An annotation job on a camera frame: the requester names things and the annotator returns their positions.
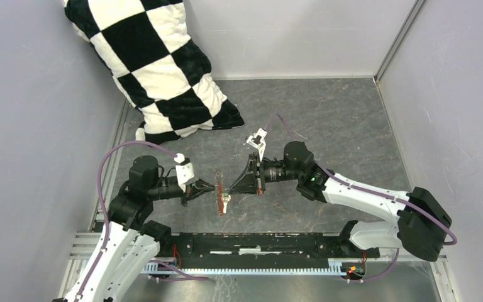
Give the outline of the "black white checkered pillow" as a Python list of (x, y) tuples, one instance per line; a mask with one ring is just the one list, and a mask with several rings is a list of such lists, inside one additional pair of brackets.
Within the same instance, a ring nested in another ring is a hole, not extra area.
[(65, 1), (64, 13), (142, 114), (136, 140), (162, 144), (244, 125), (192, 40), (182, 1)]

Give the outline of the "metal key holder red handle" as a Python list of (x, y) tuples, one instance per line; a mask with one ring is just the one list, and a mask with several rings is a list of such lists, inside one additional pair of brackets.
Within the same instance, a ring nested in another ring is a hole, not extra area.
[(223, 193), (223, 173), (221, 169), (216, 169), (214, 171), (214, 178), (216, 182), (216, 199), (218, 204), (218, 214), (219, 216), (223, 216), (223, 201), (222, 201), (222, 193)]

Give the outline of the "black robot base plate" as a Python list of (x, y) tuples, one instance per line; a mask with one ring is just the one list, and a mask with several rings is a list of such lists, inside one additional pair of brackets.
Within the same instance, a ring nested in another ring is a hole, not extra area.
[(184, 269), (322, 269), (329, 259), (380, 257), (333, 233), (179, 233), (160, 243), (159, 258)]

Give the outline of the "small green object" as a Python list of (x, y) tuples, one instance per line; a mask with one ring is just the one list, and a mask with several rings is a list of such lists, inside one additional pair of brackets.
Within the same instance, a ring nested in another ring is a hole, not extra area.
[(231, 195), (228, 193), (222, 193), (220, 196), (220, 200), (222, 214), (226, 214), (228, 203), (231, 201)]

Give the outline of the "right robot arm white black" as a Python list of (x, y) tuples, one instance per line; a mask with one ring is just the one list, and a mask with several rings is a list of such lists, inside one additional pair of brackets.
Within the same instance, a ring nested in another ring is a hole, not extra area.
[(297, 181), (297, 191), (308, 200), (347, 206), (379, 218), (371, 223), (348, 222), (338, 239), (338, 249), (347, 257), (374, 248), (404, 249), (435, 262), (444, 246), (457, 243), (450, 231), (452, 219), (429, 190), (395, 191), (353, 181), (322, 167), (300, 141), (287, 143), (281, 160), (262, 157), (259, 152), (250, 154), (228, 193), (262, 195), (268, 183), (282, 181)]

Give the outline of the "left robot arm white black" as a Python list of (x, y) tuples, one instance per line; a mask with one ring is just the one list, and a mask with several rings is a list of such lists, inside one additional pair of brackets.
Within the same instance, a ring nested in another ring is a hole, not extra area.
[(172, 250), (170, 227), (149, 219), (155, 201), (178, 198), (183, 206), (215, 186), (194, 175), (192, 163), (176, 157), (174, 176), (150, 155), (136, 158), (128, 180), (109, 203), (99, 241), (85, 269), (61, 301), (120, 301), (155, 256)]

